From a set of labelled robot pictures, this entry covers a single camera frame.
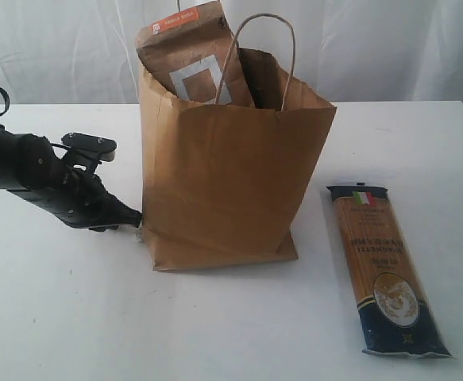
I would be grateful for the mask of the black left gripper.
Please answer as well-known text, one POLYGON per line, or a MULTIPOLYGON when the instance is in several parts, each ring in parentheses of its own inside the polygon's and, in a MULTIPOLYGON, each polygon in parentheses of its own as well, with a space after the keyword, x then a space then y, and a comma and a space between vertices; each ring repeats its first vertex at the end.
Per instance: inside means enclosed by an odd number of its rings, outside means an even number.
POLYGON ((119 202, 97 175, 74 174, 60 187, 10 193, 74 229, 106 230, 141 225, 141 212, 119 202))

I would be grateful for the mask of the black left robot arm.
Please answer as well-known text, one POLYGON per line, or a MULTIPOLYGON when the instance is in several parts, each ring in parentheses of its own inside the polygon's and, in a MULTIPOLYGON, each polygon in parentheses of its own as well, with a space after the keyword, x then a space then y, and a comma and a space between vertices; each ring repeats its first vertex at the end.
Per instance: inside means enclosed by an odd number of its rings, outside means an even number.
POLYGON ((67 133, 56 145, 46 137, 14 134, 0 125, 0 190, 74 229, 137 228, 141 212, 108 192, 95 173, 99 164, 114 159, 116 148, 114 140, 82 133, 67 133), (65 151, 63 157, 55 154, 57 147, 65 151))

